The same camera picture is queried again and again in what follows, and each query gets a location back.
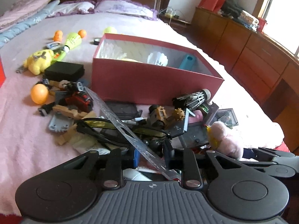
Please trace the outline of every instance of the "light blue handle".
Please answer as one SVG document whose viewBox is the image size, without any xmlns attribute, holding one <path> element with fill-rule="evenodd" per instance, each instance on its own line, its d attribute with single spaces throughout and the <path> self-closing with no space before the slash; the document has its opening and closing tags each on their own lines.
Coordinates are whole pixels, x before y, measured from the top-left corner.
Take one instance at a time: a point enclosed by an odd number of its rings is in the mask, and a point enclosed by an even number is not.
<svg viewBox="0 0 299 224">
<path fill-rule="evenodd" d="M 194 55 L 186 55 L 182 60 L 179 69 L 191 71 L 195 62 L 196 62 L 196 57 Z"/>
</svg>

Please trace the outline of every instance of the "yellow tennis ball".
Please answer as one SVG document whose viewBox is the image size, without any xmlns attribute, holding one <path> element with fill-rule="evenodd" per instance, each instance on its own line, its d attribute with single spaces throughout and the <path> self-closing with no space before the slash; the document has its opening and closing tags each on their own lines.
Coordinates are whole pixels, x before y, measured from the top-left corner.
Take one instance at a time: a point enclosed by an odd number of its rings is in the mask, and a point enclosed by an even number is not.
<svg viewBox="0 0 299 224">
<path fill-rule="evenodd" d="M 107 27 L 107 28 L 104 29 L 103 35 L 106 34 L 106 33 L 107 34 L 117 34 L 117 30 L 113 27 Z"/>
<path fill-rule="evenodd" d="M 43 84 L 36 84 L 31 89 L 30 96 L 33 102 L 35 102 L 38 105 L 42 105 L 47 101 L 47 98 L 49 96 L 49 90 Z"/>
</svg>

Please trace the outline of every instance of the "window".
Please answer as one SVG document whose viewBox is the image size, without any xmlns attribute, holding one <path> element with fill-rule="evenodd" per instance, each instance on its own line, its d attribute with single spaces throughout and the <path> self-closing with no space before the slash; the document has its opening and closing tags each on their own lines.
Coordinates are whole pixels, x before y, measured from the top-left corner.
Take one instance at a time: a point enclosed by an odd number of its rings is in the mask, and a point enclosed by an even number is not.
<svg viewBox="0 0 299 224">
<path fill-rule="evenodd" d="M 263 18 L 268 25 L 264 33 L 295 56 L 299 53 L 299 0 L 269 0 Z"/>
</svg>

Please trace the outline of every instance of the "red shoebox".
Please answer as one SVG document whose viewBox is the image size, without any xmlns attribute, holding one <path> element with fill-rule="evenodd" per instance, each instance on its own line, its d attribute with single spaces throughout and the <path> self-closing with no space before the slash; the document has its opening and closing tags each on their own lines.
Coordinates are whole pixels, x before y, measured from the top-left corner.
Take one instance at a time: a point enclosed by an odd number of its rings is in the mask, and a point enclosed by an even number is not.
<svg viewBox="0 0 299 224">
<path fill-rule="evenodd" d="M 4 81 L 5 81 L 5 74 L 4 74 L 4 70 L 2 67 L 2 61 L 1 61 L 1 56 L 0 56 L 0 87 L 2 86 Z"/>
<path fill-rule="evenodd" d="M 129 59 L 99 58 L 103 48 L 117 46 Z M 150 53 L 159 51 L 168 58 L 167 66 L 147 64 Z M 192 70 L 178 69 L 186 55 L 196 57 Z M 92 62 L 92 90 L 104 101 L 131 102 L 145 105 L 172 105 L 172 98 L 208 89 L 211 98 L 224 79 L 191 48 L 153 39 L 129 35 L 105 34 L 98 45 Z"/>
</svg>

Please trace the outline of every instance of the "green toy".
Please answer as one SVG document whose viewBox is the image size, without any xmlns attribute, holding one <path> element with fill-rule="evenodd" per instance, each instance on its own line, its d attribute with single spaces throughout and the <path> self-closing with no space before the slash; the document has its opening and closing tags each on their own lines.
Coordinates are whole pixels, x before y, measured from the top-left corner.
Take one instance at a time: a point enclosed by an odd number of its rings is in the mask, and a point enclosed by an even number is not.
<svg viewBox="0 0 299 224">
<path fill-rule="evenodd" d="M 68 53 L 71 49 L 77 47 L 78 45 L 80 45 L 82 43 L 82 38 L 78 33 L 69 33 L 66 41 L 65 41 L 65 45 L 63 50 Z"/>
<path fill-rule="evenodd" d="M 62 59 L 66 56 L 66 52 L 63 50 L 63 47 L 59 47 L 58 49 L 53 50 L 54 58 L 51 61 L 51 65 L 57 61 L 62 61 Z"/>
</svg>

